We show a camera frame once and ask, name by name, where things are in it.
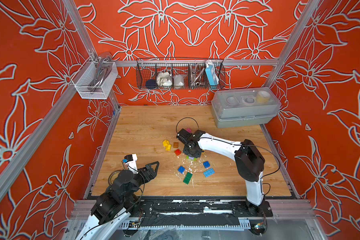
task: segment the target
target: plastic storage box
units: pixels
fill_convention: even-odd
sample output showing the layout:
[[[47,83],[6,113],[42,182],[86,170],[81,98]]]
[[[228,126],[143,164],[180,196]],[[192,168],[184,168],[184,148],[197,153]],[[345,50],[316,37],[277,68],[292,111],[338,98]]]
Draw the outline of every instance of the plastic storage box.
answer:
[[[212,100],[216,127],[242,127],[269,122],[281,102],[269,88],[217,91]]]
[[[74,82],[77,92],[80,94],[81,98],[84,99],[107,99],[108,95],[112,89],[113,84],[117,78],[117,68],[116,64],[113,62],[105,62],[103,66],[111,65],[112,69],[106,79],[103,81],[101,86],[90,87],[88,86],[95,77],[96,66],[94,63],[86,69],[84,74],[80,77],[77,83]]]

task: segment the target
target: light blue lego brick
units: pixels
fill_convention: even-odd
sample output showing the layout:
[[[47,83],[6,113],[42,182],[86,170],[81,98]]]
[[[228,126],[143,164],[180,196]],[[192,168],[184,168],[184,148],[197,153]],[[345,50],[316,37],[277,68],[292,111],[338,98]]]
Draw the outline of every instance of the light blue lego brick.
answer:
[[[205,177],[209,177],[209,176],[211,176],[211,175],[214,174],[214,173],[215,173],[215,171],[213,170],[213,168],[210,168],[210,169],[208,169],[207,171],[203,172],[203,174],[204,174]]]

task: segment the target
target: green lego brick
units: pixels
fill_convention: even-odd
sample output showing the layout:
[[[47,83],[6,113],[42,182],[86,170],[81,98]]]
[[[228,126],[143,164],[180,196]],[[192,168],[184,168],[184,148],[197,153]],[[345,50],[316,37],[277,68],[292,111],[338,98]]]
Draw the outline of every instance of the green lego brick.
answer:
[[[191,177],[192,177],[192,173],[187,172],[187,175],[185,176],[183,182],[184,182],[185,184],[189,184],[189,181],[191,180]]]

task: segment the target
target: black cable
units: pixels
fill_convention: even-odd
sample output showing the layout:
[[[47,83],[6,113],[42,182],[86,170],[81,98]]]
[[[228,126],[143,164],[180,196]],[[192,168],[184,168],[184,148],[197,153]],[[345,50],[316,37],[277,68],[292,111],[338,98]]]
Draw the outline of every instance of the black cable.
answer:
[[[271,190],[271,185],[270,185],[269,183],[266,183],[266,182],[265,182],[265,183],[262,183],[262,184],[261,184],[261,188],[263,188],[263,184],[268,184],[268,185],[269,185],[269,190],[268,190],[268,192],[267,192],[266,194],[263,194],[263,193],[262,193],[262,194],[265,196],[265,195],[267,195],[267,194],[269,193],[269,191]]]
[[[202,139],[202,138],[207,138],[207,139],[212,139],[212,140],[217,140],[217,141],[220,141],[220,142],[225,142],[225,143],[228,143],[228,144],[231,144],[230,142],[226,142],[226,141],[223,141],[223,140],[220,140],[220,139],[215,139],[215,138],[210,138],[210,137],[201,137],[200,139]],[[233,144],[233,146],[253,146],[253,147],[260,147],[260,146],[257,146],[257,145],[249,145],[249,144]],[[271,151],[269,151],[275,158],[276,158],[276,162],[279,162],[278,161],[278,157],[275,155],[275,154],[273,154],[273,152],[271,152]],[[278,163],[278,168],[277,168],[277,170],[276,171],[274,171],[274,172],[271,172],[271,173],[269,173],[269,174],[266,174],[266,175],[263,175],[260,179],[263,179],[263,177],[265,177],[265,176],[268,176],[268,175],[271,175],[271,174],[274,174],[275,172],[277,172],[278,170],[280,170],[280,167],[281,167],[281,164],[279,164]],[[271,190],[271,185],[269,184],[269,183],[262,183],[261,184],[261,188],[263,188],[263,184],[268,184],[269,185],[269,190],[268,190],[268,192],[266,193],[266,194],[263,194],[264,196],[265,195],[267,195],[268,193],[269,193],[269,191]]]
[[[230,142],[226,142],[226,141],[223,141],[223,140],[220,140],[220,139],[216,139],[216,138],[211,138],[211,137],[201,137],[200,139],[202,139],[202,138],[207,138],[207,139],[217,140],[217,141],[220,141],[220,142],[225,142],[225,143],[228,143],[228,144],[233,145],[233,146],[243,146],[243,145],[244,145],[244,146],[260,147],[260,146],[257,146],[257,145],[249,145],[249,144],[231,144]],[[276,159],[278,159],[278,156],[276,156],[275,154],[273,154],[273,152],[269,151],[269,153],[272,154]],[[266,174],[266,175],[262,176],[261,178],[263,178],[263,177],[265,177],[265,176],[268,176],[268,175],[271,175],[271,174],[274,174],[275,172],[277,172],[278,170],[280,170],[280,167],[281,167],[281,165],[278,164],[278,168],[277,168],[276,171],[271,172],[271,173],[269,173],[269,174]]]
[[[111,219],[111,220],[109,220],[109,221],[106,221],[106,222],[103,223],[103,224],[109,223],[110,221],[115,220],[117,217],[120,217],[121,215],[125,214],[125,213],[128,212],[130,209],[132,209],[133,206],[134,206],[136,203],[138,203],[138,202],[141,200],[141,197],[143,196],[143,194],[144,194],[144,189],[145,189],[144,176],[143,176],[141,173],[139,173],[139,171],[137,171],[136,169],[133,169],[133,168],[131,168],[131,169],[132,169],[132,170],[135,170],[135,171],[136,171],[138,174],[140,174],[140,176],[143,178],[143,182],[144,182],[143,190],[141,190],[141,188],[139,188],[140,191],[141,191],[141,196],[140,196],[140,198],[139,198],[134,204],[132,204],[132,206],[130,206],[130,208],[128,208],[127,210],[125,210],[123,213],[121,213],[120,215],[117,215],[116,217],[114,217],[113,219]],[[84,235],[82,235],[82,237],[81,237],[79,240],[82,240],[82,238],[83,238],[87,233],[89,233],[92,229],[97,228],[98,226],[103,225],[103,224],[99,224],[99,225],[97,225],[97,226],[89,229]]]
[[[133,223],[135,223],[135,225],[138,224],[138,223],[140,222],[140,218],[141,218],[141,217],[139,217],[139,219],[138,219],[137,221],[133,222]],[[129,225],[129,223],[128,223],[127,229],[126,229],[125,231],[123,230],[125,237],[131,237],[131,236],[132,236],[132,235],[127,235],[127,234],[126,234],[126,232],[129,230],[129,228],[131,228],[132,226],[134,226],[132,223],[131,223],[131,225]]]
[[[141,220],[141,222],[140,222],[140,224],[139,224],[139,226],[136,228],[136,229],[131,229],[131,230],[135,230],[136,232],[139,230],[139,228],[141,227],[141,225],[143,224],[143,222],[144,222],[144,220],[145,220],[145,218],[146,217],[143,217],[144,219],[143,220]],[[132,235],[126,235],[126,234],[124,234],[124,236],[125,237],[132,237]]]
[[[247,144],[245,144],[245,146],[260,147],[260,146],[256,146],[256,145],[247,145]],[[277,157],[276,155],[274,155],[271,151],[269,151],[269,152],[276,158],[276,160],[278,159],[278,157]],[[271,174],[274,174],[275,172],[277,172],[278,170],[280,170],[280,167],[281,167],[281,164],[278,164],[278,168],[276,169],[276,171],[271,172],[271,173],[269,173],[269,174],[265,174],[265,175],[262,176],[261,178],[263,178],[263,177],[265,177],[265,176],[268,176],[268,175],[271,175]]]
[[[178,121],[177,122],[177,125],[176,125],[176,133],[179,133],[178,131],[177,131],[177,126],[179,125],[179,123],[183,120],[183,119],[186,119],[186,118],[182,118],[182,119],[180,119],[180,121]],[[199,124],[197,123],[197,121],[195,120],[195,119],[193,119],[195,122],[196,122],[196,124],[197,124],[197,130],[199,130]]]

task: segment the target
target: clear container lid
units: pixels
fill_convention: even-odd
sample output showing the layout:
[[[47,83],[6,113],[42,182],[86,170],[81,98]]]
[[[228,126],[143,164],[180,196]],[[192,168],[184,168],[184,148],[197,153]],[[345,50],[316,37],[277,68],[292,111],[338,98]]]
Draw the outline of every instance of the clear container lid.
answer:
[[[246,88],[217,91],[212,100],[219,119],[265,118],[275,116],[281,102],[267,88]]]

